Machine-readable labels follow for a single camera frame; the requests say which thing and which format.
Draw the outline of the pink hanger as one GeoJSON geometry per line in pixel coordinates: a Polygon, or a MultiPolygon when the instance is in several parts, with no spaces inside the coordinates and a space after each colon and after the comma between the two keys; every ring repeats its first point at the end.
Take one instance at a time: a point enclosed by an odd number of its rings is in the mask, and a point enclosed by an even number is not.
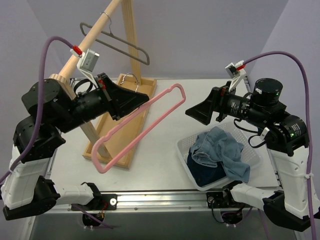
{"type": "Polygon", "coordinates": [[[131,166],[139,141],[186,101],[186,94],[181,84],[174,83],[159,94],[154,95],[156,85],[157,81],[155,79],[143,77],[137,86],[142,87],[142,93],[150,97],[147,103],[119,121],[113,120],[109,113],[99,117],[96,124],[99,139],[92,144],[89,156],[100,174],[106,173],[113,166],[128,169],[131,166]],[[174,89],[179,89],[181,100],[143,130],[150,106],[174,89]]]}

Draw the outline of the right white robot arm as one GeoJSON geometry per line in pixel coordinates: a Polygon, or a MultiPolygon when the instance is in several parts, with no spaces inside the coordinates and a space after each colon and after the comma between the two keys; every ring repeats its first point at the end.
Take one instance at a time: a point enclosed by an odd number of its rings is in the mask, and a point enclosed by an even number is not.
{"type": "Polygon", "coordinates": [[[312,142],[305,122],[288,113],[280,102],[282,89],[280,81],[261,78],[252,92],[238,96],[228,82],[212,88],[203,102],[185,113],[204,125],[216,112],[218,122],[232,116],[256,127],[252,134],[270,150],[282,188],[263,190],[246,183],[231,183],[222,193],[223,203],[230,207],[236,203],[250,205],[263,210],[275,225],[303,232],[320,216],[320,201],[307,171],[312,142]]]}

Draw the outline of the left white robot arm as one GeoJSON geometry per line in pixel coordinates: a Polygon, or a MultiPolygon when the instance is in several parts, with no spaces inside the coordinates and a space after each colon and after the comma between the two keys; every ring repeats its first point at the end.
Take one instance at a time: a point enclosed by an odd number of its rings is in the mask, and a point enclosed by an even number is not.
{"type": "Polygon", "coordinates": [[[57,185],[44,177],[45,168],[66,142],[63,133],[104,113],[118,121],[148,102],[149,96],[121,87],[101,73],[75,98],[69,97],[60,82],[47,78],[35,83],[21,100],[29,115],[16,126],[9,171],[0,180],[5,219],[38,216],[56,205],[97,209],[102,194],[94,183],[57,185]]]}

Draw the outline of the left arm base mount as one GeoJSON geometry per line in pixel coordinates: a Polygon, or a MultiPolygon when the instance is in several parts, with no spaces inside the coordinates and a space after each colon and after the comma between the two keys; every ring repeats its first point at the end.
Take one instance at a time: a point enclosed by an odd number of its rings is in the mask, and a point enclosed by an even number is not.
{"type": "Polygon", "coordinates": [[[87,205],[72,204],[70,209],[82,213],[82,223],[89,229],[113,229],[104,222],[107,211],[115,211],[118,204],[118,195],[115,193],[102,193],[87,205]]]}

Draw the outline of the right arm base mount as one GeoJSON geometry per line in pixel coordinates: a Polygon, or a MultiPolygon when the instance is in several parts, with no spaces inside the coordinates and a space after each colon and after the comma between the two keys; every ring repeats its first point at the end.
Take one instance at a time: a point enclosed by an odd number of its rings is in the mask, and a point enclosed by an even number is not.
{"type": "Polygon", "coordinates": [[[213,219],[227,228],[236,228],[249,217],[253,209],[248,204],[234,201],[231,194],[225,191],[207,192],[206,198],[213,219]]]}

